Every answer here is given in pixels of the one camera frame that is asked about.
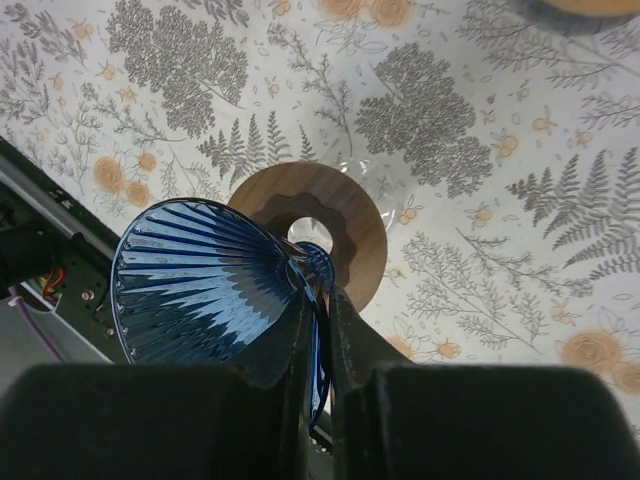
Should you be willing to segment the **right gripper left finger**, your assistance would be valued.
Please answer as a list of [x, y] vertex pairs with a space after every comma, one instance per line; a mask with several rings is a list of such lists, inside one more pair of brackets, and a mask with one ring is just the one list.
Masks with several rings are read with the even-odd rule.
[[32, 367], [1, 402], [1, 475], [303, 479], [312, 329], [300, 294], [228, 362]]

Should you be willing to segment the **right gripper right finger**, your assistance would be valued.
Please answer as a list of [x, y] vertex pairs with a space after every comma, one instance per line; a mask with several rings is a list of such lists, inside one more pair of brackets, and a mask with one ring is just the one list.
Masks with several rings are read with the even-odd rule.
[[338, 479], [635, 479], [639, 449], [592, 373], [409, 361], [329, 297]]

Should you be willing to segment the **glass coffee server carafe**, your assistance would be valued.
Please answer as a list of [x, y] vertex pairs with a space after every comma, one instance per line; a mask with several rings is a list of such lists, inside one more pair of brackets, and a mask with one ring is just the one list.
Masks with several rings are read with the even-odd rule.
[[506, 4], [512, 12], [539, 29], [566, 36], [603, 33], [638, 17], [638, 14], [589, 17], [567, 12], [538, 0], [513, 0]]

